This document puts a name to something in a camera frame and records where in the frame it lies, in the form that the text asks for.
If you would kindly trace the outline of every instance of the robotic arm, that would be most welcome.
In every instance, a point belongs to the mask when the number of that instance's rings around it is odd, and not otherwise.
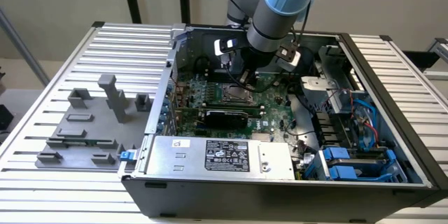
[[[244,50],[241,57],[245,64],[244,68],[249,72],[264,67],[274,56],[280,57],[278,65],[286,71],[292,71],[300,57],[300,54],[296,55],[293,51],[297,45],[292,46],[290,56],[289,48],[284,49],[281,43],[294,22],[304,18],[306,7],[312,0],[233,1],[237,7],[229,2],[228,24],[242,26],[246,18],[252,18],[245,41],[234,41],[234,39],[225,38],[214,43],[214,48],[218,47],[222,54],[236,49]],[[288,53],[289,57],[281,57],[284,53]]]

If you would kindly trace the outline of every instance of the power supply label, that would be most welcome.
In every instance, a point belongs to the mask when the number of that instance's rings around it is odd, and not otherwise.
[[[246,142],[206,140],[205,169],[222,172],[249,172]]]

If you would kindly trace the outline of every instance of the white sticker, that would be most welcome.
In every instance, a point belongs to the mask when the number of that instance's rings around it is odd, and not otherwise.
[[[189,148],[189,139],[173,139],[172,147],[184,147]]]

